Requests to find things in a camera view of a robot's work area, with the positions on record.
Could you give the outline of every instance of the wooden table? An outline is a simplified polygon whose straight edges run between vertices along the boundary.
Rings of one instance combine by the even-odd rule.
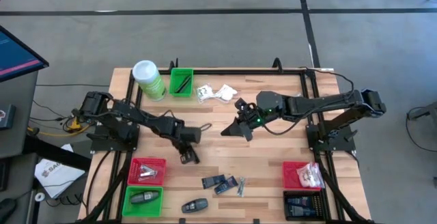
[[[109,92],[114,98],[122,99],[126,95],[130,68],[114,69]],[[317,73],[320,96],[338,94],[336,78],[331,74]],[[169,76],[163,75],[168,86]],[[229,104],[218,100],[207,100],[203,104],[192,98],[174,98],[167,94],[160,102],[142,98],[141,108],[149,113],[159,115],[167,109],[173,110],[177,118],[185,120],[187,126],[201,126],[212,123],[212,127],[202,133],[200,144],[195,151],[200,157],[198,165],[180,163],[178,151],[171,142],[154,135],[150,129],[141,127],[138,149],[133,157],[158,157],[167,160],[167,172],[164,183],[162,217],[157,219],[123,218],[126,223],[177,223],[179,218],[185,218],[187,223],[252,223],[260,219],[262,223],[284,223],[283,184],[281,165],[285,160],[311,161],[313,153],[308,149],[305,125],[301,121],[293,130],[274,136],[262,128],[255,129],[253,140],[247,142],[242,137],[222,137],[220,132],[230,125],[236,116],[234,102],[244,98],[247,102],[255,102],[256,95],[262,90],[272,90],[284,95],[295,96],[302,92],[299,76],[293,75],[195,75],[194,86],[211,84],[214,90],[228,84],[238,91]],[[307,79],[309,95],[312,95],[311,84]],[[135,100],[137,85],[134,88],[132,100]],[[325,119],[333,119],[342,111],[325,113]],[[285,130],[289,122],[277,120],[268,124],[275,131]],[[94,182],[90,197],[90,211],[98,203],[107,190],[113,152],[103,162]],[[92,158],[89,176],[94,174],[97,164],[104,152],[96,153]],[[343,152],[333,154],[339,188],[355,207],[359,214],[370,219],[369,208],[365,198],[363,185],[356,161]],[[237,188],[221,195],[216,195],[212,188],[204,190],[201,179],[218,174],[246,178],[244,197],[237,197]],[[88,192],[88,177],[85,193]],[[110,219],[116,216],[119,192],[114,194]],[[208,199],[208,209],[194,213],[182,214],[180,208],[186,202],[205,197]],[[335,202],[328,189],[330,211],[333,219],[337,218]],[[79,218],[85,216],[82,206]]]

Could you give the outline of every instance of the green plastic container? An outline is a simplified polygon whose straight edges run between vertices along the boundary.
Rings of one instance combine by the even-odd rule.
[[[178,87],[182,84],[185,77],[191,76],[191,81],[187,84],[184,90],[180,93],[176,93]],[[175,97],[188,98],[193,92],[193,69],[192,68],[173,68],[170,75],[170,94]]]
[[[131,204],[130,197],[144,191],[158,191],[159,197],[145,204]],[[128,186],[123,204],[123,216],[160,217],[163,208],[163,188],[160,186]]]

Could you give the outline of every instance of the green label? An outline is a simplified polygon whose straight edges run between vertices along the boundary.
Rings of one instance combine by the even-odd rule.
[[[161,100],[165,96],[165,85],[161,75],[158,75],[151,83],[138,83],[144,94],[151,100]]]

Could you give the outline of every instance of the white paper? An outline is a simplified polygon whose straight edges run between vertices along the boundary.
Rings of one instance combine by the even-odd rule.
[[[73,152],[73,148],[70,144],[63,145],[61,148]],[[35,168],[35,177],[40,181],[42,186],[50,186],[44,187],[44,189],[53,199],[63,193],[74,182],[74,180],[81,177],[84,173],[83,170],[75,169],[46,159],[42,159]]]

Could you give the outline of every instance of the monitor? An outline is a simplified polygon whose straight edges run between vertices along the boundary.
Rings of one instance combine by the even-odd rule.
[[[45,67],[45,59],[0,26],[0,82]]]

